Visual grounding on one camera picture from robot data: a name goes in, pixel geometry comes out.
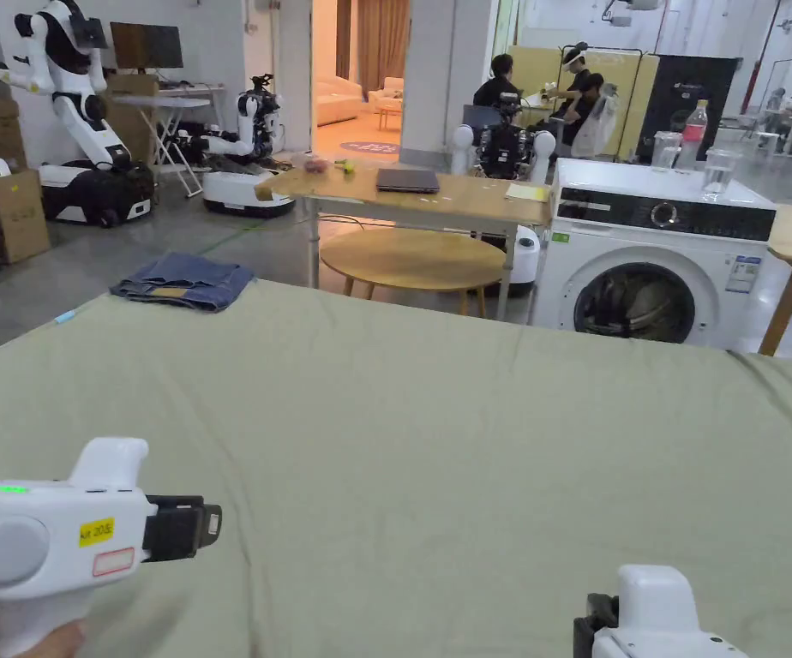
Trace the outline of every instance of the human hand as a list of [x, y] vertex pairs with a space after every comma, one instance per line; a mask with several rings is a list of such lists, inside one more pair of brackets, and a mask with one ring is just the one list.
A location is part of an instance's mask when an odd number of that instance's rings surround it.
[[73, 658], [86, 639], [82, 622], [57, 628], [36, 647], [17, 658]]

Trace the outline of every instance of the round rug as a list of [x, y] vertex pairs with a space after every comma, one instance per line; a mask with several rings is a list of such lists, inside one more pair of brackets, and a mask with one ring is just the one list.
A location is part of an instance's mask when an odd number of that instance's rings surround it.
[[387, 144], [383, 141], [347, 141], [340, 145], [348, 151], [371, 153], [372, 155], [396, 155], [399, 153], [399, 144]]

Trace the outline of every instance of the washing machine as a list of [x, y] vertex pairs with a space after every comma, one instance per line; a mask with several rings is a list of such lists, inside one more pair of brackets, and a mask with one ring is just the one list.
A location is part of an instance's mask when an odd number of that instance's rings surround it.
[[533, 324], [734, 349], [776, 207], [703, 172], [558, 159]]

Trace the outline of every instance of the white plastic bag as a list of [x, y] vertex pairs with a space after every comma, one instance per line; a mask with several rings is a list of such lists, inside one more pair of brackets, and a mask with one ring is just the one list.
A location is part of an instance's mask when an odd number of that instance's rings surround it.
[[571, 155], [574, 158], [592, 158], [603, 153], [615, 131], [618, 121], [619, 99], [614, 85], [604, 85], [591, 114], [585, 119], [573, 140]]

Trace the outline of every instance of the yellow partition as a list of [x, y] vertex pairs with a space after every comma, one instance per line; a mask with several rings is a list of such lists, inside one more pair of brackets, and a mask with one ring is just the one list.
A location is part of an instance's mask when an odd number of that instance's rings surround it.
[[[525, 96], [537, 93], [546, 82], [557, 81], [562, 57], [560, 50], [513, 45], [509, 48], [509, 54], [514, 60], [512, 83], [518, 89], [523, 89]], [[652, 84], [658, 70], [658, 58], [653, 54], [644, 54], [641, 59], [639, 52], [589, 50], [585, 53], [585, 62], [593, 73], [603, 75], [607, 82], [613, 82], [618, 86], [621, 116], [613, 132], [613, 138], [603, 154], [614, 155], [618, 148], [618, 157], [627, 159], [632, 151], [637, 149], [652, 93]], [[572, 81], [572, 74], [562, 72], [559, 87], [566, 89]], [[634, 89], [632, 100], [631, 87]]]

